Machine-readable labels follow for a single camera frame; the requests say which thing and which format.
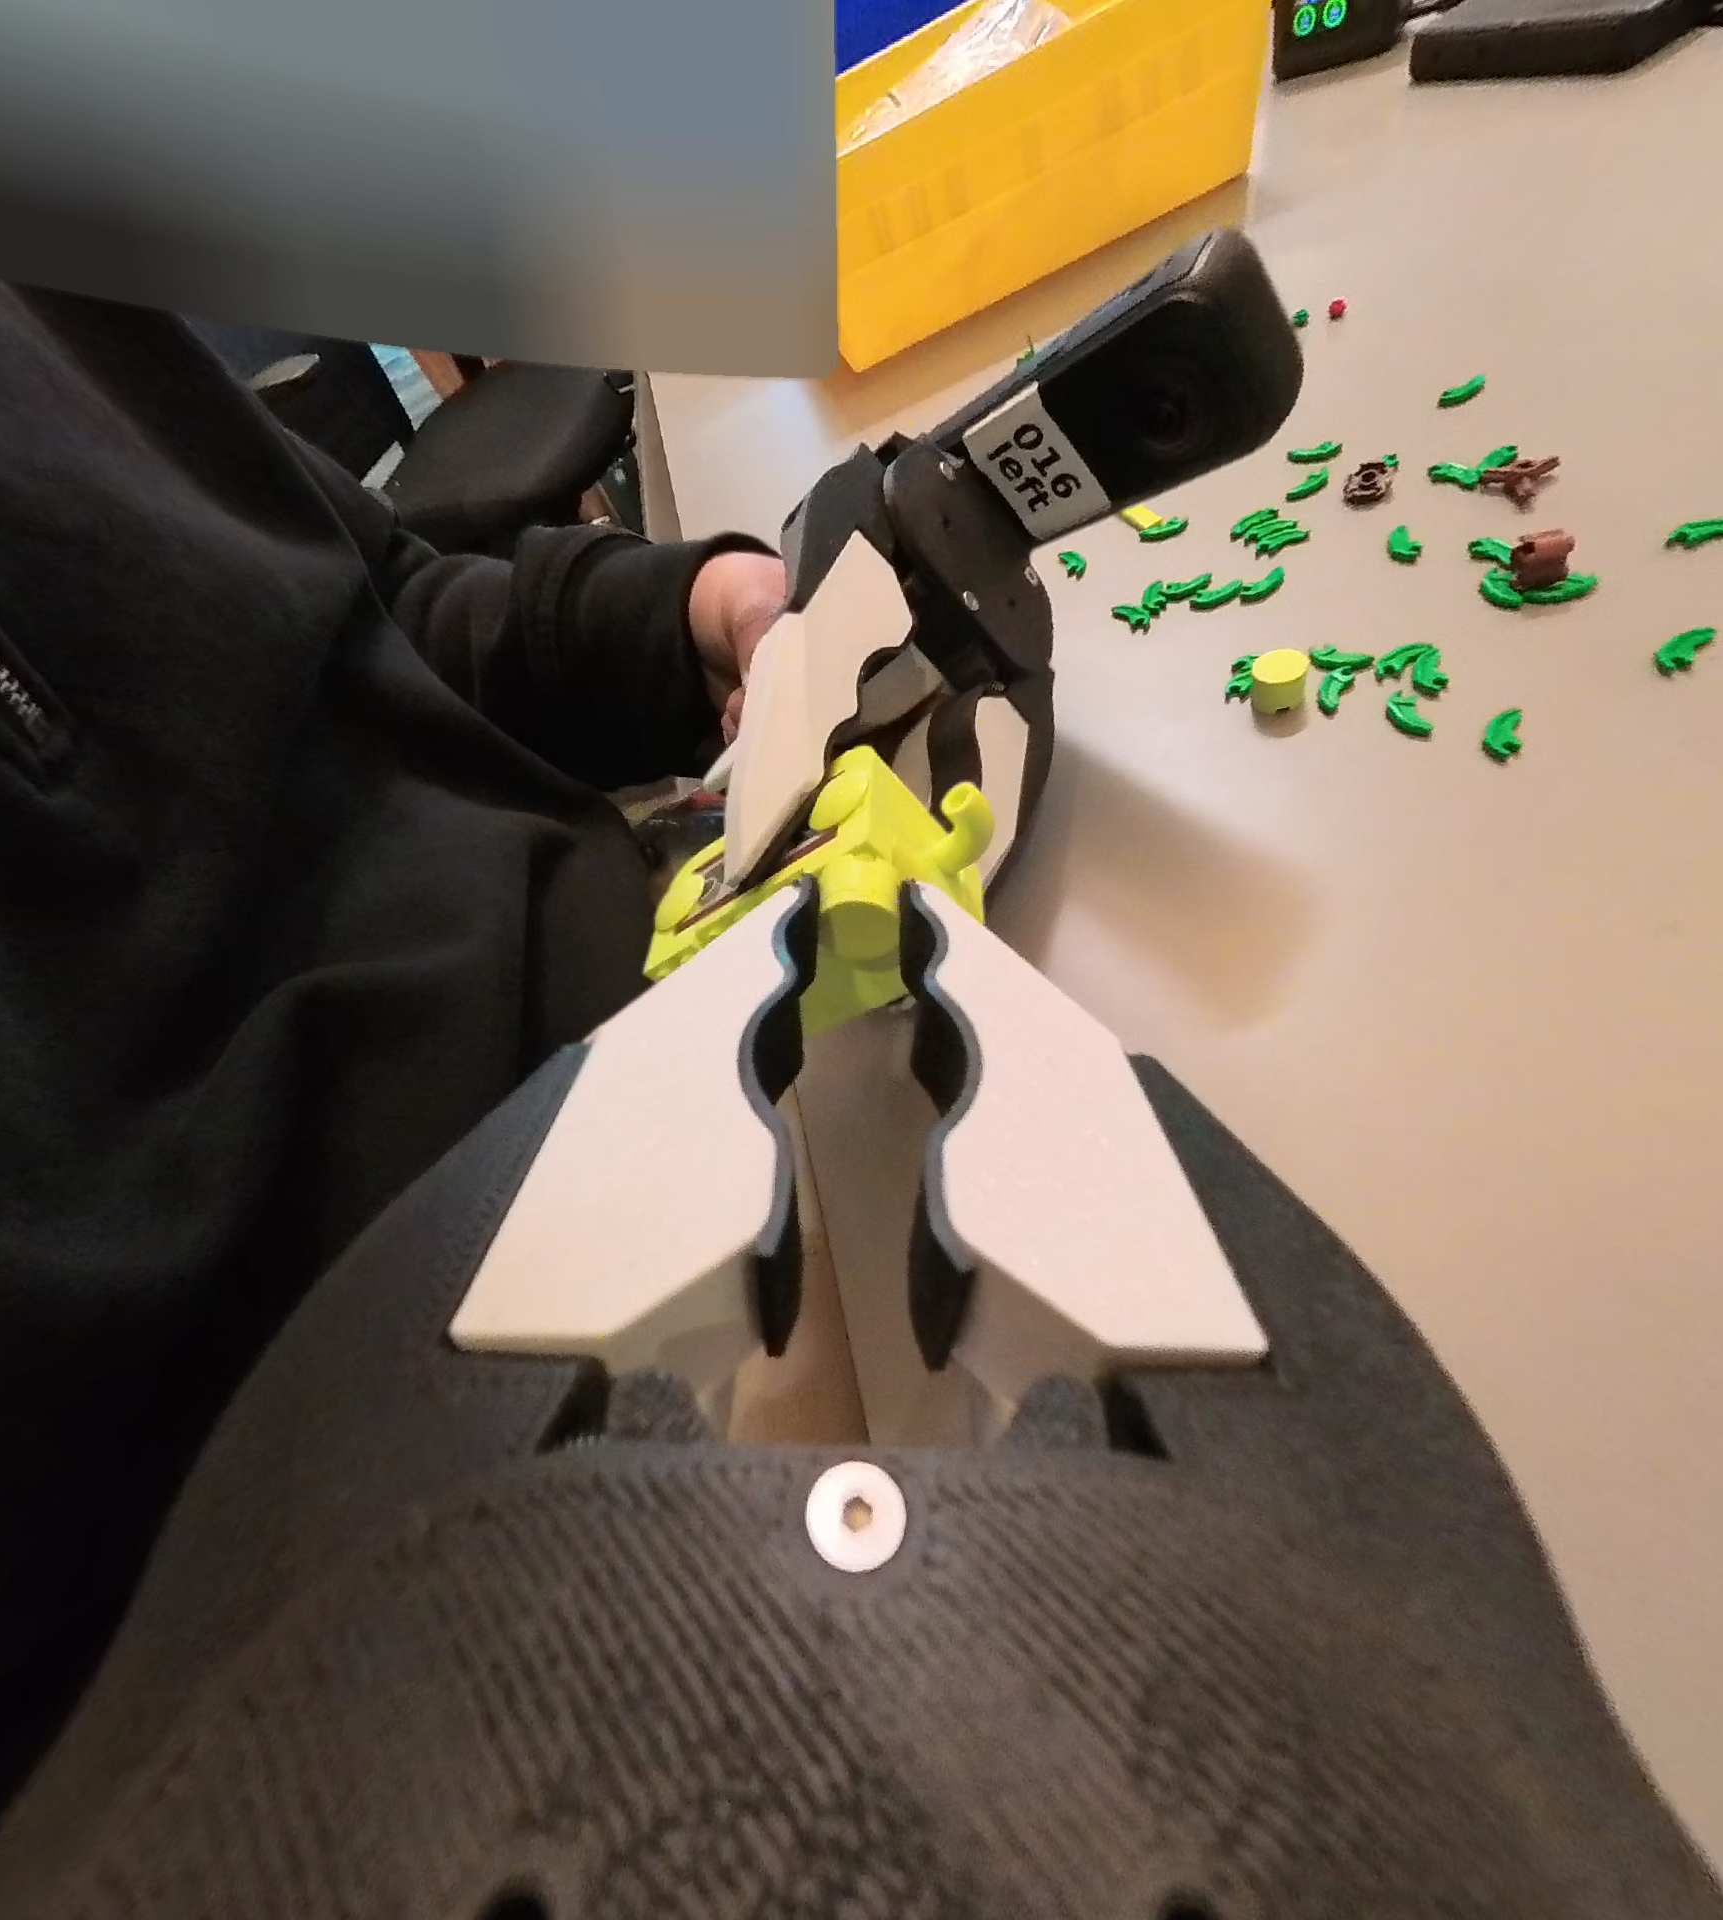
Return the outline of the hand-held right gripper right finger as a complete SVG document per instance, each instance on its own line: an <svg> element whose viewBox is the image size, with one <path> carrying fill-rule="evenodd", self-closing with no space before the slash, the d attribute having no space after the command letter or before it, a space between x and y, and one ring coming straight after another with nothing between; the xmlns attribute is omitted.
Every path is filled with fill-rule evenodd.
<svg viewBox="0 0 1723 1920"><path fill-rule="evenodd" d="M1267 1339L1117 1038L925 879L901 890L935 1373L1253 1365Z"/></svg>

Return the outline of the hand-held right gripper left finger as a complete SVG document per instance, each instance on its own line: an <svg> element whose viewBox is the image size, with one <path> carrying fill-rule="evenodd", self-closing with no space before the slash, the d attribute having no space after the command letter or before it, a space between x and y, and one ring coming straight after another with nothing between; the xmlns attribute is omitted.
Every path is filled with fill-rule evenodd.
<svg viewBox="0 0 1723 1920"><path fill-rule="evenodd" d="M797 881L595 1030L447 1334L611 1373L735 1373L801 1308L797 1157L819 910Z"/></svg>

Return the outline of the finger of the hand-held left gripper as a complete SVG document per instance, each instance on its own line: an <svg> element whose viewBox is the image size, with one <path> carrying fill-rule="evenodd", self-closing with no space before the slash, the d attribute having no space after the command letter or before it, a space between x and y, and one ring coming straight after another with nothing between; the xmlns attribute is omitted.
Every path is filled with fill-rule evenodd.
<svg viewBox="0 0 1723 1920"><path fill-rule="evenodd" d="M747 673L725 763L727 876L759 881L853 727L911 713L937 690L913 647L913 613L893 565L853 533L801 611L781 611Z"/></svg>
<svg viewBox="0 0 1723 1920"><path fill-rule="evenodd" d="M983 906L1025 845L1055 756L1053 681L1009 681L977 701L979 789L993 812L993 838L977 861Z"/></svg>

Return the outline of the lime green brick pot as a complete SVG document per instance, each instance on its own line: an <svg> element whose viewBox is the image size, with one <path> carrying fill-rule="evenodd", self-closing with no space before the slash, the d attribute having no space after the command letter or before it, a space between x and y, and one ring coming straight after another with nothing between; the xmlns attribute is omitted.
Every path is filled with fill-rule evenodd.
<svg viewBox="0 0 1723 1920"><path fill-rule="evenodd" d="M801 1000L805 1035L845 1026L907 996L899 967L901 887L923 881L983 918L981 857L995 813L969 780L929 810L869 746L839 756L787 843L775 874L729 879L719 833L669 879L643 973L659 982L721 937L757 903L797 881L817 892L815 973Z"/></svg>

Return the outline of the person's left forearm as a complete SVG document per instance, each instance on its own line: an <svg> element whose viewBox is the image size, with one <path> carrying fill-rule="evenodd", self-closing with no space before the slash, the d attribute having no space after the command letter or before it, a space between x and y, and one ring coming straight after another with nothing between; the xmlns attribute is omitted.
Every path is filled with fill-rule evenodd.
<svg viewBox="0 0 1723 1920"><path fill-rule="evenodd" d="M613 791L693 776L721 750L687 606L705 561L755 549L539 525L489 558L393 527L377 577L441 683L557 772Z"/></svg>

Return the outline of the person's left hand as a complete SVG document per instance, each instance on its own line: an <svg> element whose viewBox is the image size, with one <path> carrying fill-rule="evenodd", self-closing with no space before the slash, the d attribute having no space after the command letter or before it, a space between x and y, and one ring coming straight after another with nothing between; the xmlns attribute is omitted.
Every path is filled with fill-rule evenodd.
<svg viewBox="0 0 1723 1920"><path fill-rule="evenodd" d="M781 611L785 564L771 549L719 549L699 565L691 582L687 631L727 746L739 729L755 652Z"/></svg>

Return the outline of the yellow storage bin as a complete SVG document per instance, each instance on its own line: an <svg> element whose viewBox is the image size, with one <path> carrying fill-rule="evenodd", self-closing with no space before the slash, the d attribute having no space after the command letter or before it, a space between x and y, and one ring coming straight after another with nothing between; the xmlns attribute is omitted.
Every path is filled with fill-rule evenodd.
<svg viewBox="0 0 1723 1920"><path fill-rule="evenodd" d="M1249 164L1263 1L1071 1L1065 28L835 159L837 348L865 371Z"/></svg>

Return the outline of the scattered green leaf pieces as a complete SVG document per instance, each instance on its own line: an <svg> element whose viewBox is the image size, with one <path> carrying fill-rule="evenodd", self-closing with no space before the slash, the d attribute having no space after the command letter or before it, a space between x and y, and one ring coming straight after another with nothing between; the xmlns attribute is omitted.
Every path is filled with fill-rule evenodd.
<svg viewBox="0 0 1723 1920"><path fill-rule="evenodd" d="M1474 670L1458 662L1466 633L1630 617L1652 678L1690 670L1716 636L1723 561L1694 555L1723 547L1723 466L1700 477L1684 432L1656 409L1642 414L1642 441L1624 432L1606 453L1580 453L1576 411L1562 392L1542 393L1534 367L1496 379L1466 367L1436 393L1407 382L1399 399L1401 416L1343 417L1317 393L1313 435L1293 416L1227 486L1209 475L1145 501L1189 520L1179 537L1139 541L1115 511L1115 544L1133 558L1101 560L1101 533L1083 530L1051 544L1049 564L1089 611L1113 579L1109 617L1137 641L1175 638L1185 615L1243 609L1251 633L1231 646L1227 704L1249 705L1253 656L1293 647L1311 657L1303 707L1333 715L1359 694L1409 740L1427 740L1438 705L1470 692ZM1560 459L1526 507L1476 487L1482 461L1514 452ZM1345 505L1347 472L1389 453L1401 459L1389 498ZM1518 593L1504 567L1512 541L1552 527L1574 536L1568 577Z"/></svg>

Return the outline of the black office chair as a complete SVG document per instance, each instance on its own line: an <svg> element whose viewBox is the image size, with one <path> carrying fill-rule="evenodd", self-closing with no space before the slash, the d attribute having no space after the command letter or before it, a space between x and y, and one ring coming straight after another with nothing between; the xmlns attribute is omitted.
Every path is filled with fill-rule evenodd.
<svg viewBox="0 0 1723 1920"><path fill-rule="evenodd" d="M409 416L379 352L317 339L249 375L249 392L387 501L441 554L505 558L533 525L585 523L633 448L633 377L595 367L463 359L457 385Z"/></svg>

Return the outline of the clear plastic bag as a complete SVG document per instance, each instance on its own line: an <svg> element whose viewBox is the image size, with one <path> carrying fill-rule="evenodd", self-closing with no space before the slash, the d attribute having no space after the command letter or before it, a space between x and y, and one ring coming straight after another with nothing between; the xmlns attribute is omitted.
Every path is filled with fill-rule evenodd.
<svg viewBox="0 0 1723 1920"><path fill-rule="evenodd" d="M1071 28L1049 1L985 1L953 28L905 77L881 89L849 123L845 145L865 144L969 85L991 77Z"/></svg>

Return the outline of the blue storage bin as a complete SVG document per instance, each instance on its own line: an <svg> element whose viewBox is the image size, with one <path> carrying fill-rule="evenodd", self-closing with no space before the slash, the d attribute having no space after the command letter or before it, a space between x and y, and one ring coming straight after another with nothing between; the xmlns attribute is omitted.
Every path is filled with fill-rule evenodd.
<svg viewBox="0 0 1723 1920"><path fill-rule="evenodd" d="M965 1L955 0L835 0L833 68L845 75L885 47L917 34Z"/></svg>

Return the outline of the black device with green lights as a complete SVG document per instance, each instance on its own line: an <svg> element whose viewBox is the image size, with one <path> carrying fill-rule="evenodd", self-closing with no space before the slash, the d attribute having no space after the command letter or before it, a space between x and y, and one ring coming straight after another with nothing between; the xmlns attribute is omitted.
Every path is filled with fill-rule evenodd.
<svg viewBox="0 0 1723 1920"><path fill-rule="evenodd" d="M1405 1L1273 1L1271 74L1277 84L1371 59L1401 38Z"/></svg>

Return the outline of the flat black device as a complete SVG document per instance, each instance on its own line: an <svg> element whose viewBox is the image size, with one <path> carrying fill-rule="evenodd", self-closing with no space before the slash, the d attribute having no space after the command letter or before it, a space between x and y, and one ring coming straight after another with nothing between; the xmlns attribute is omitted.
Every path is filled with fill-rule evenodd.
<svg viewBox="0 0 1723 1920"><path fill-rule="evenodd" d="M1710 1L1458 1L1407 42L1413 84L1620 74L1704 26Z"/></svg>

